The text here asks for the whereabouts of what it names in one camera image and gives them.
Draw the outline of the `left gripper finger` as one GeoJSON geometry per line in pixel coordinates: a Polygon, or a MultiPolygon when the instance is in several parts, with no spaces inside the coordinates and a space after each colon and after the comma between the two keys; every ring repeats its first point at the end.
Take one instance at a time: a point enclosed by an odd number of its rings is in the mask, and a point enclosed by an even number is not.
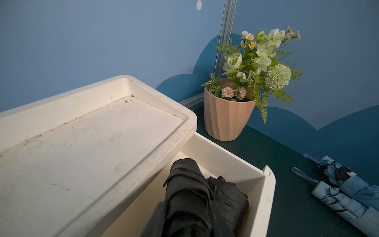
{"type": "Polygon", "coordinates": [[[159,202],[140,237],[162,237],[166,218],[166,202],[159,202]]]}

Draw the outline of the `black umbrella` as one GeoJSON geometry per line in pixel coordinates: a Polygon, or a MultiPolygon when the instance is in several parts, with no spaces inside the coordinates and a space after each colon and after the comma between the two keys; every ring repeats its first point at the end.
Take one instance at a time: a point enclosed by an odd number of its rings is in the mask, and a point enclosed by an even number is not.
{"type": "Polygon", "coordinates": [[[177,160],[165,181],[164,237],[233,237],[196,161],[177,160]]]}
{"type": "Polygon", "coordinates": [[[235,183],[222,176],[206,179],[215,198],[216,205],[235,237],[238,236],[244,216],[249,208],[248,196],[235,183]]]}

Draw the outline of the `white three-drawer cabinet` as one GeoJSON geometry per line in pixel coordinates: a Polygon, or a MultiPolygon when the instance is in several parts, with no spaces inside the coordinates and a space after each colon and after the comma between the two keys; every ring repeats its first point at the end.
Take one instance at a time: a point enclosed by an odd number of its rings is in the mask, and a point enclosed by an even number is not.
{"type": "Polygon", "coordinates": [[[239,235],[264,237],[275,175],[196,131],[196,114],[131,76],[1,113],[1,236],[138,237],[176,160],[248,196],[239,235]]]}

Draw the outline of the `light blue umbrella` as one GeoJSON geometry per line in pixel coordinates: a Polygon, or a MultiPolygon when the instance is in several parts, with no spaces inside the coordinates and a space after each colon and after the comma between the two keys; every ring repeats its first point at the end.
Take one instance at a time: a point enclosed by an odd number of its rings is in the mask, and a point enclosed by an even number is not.
{"type": "Polygon", "coordinates": [[[379,187],[360,178],[353,170],[325,156],[317,160],[308,154],[304,157],[318,164],[318,167],[344,194],[354,198],[366,207],[379,209],[379,187]]]}
{"type": "Polygon", "coordinates": [[[343,194],[340,189],[310,178],[296,167],[292,167],[291,170],[298,176],[316,183],[312,194],[344,220],[368,237],[379,235],[379,212],[374,207],[367,207],[356,199],[343,194]]]}

